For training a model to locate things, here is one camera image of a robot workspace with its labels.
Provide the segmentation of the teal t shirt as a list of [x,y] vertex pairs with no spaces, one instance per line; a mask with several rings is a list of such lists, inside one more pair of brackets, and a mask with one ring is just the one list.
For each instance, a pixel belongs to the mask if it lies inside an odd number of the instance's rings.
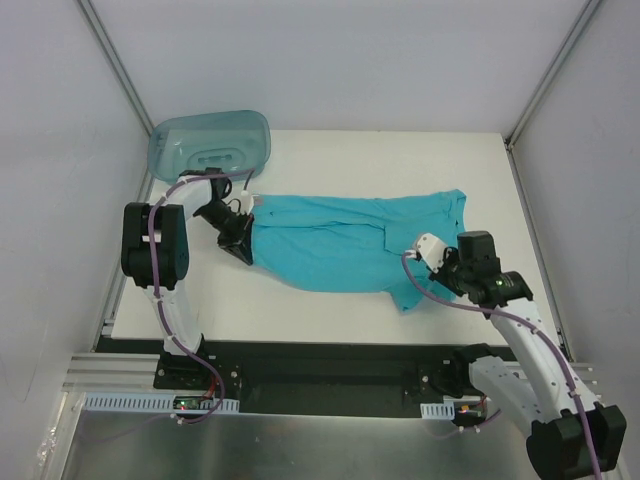
[[466,200],[460,190],[391,199],[264,195],[253,210],[253,261],[301,290],[387,293],[401,312],[417,307],[423,290],[452,300],[423,266],[404,268],[401,257],[425,233],[456,245]]

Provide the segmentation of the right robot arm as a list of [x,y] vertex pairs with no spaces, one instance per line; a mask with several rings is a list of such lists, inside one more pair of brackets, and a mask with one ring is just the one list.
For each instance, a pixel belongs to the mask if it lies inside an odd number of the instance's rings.
[[605,406],[551,339],[523,277],[505,272],[486,231],[465,232],[454,247],[433,234],[416,242],[430,280],[483,314],[501,334],[525,377],[517,378],[485,345],[465,347],[450,369],[461,394],[486,394],[519,428],[541,479],[579,479],[616,468],[626,419]]

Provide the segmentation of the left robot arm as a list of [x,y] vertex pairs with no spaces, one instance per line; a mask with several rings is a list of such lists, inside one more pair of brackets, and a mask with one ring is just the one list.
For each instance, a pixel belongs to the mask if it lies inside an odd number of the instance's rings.
[[254,199],[252,169],[225,173],[220,168],[186,170],[153,203],[125,206],[121,269],[152,304],[164,336],[154,378],[156,388],[222,389],[204,334],[186,293],[190,265],[187,223],[202,218],[218,232],[218,247],[247,265]]

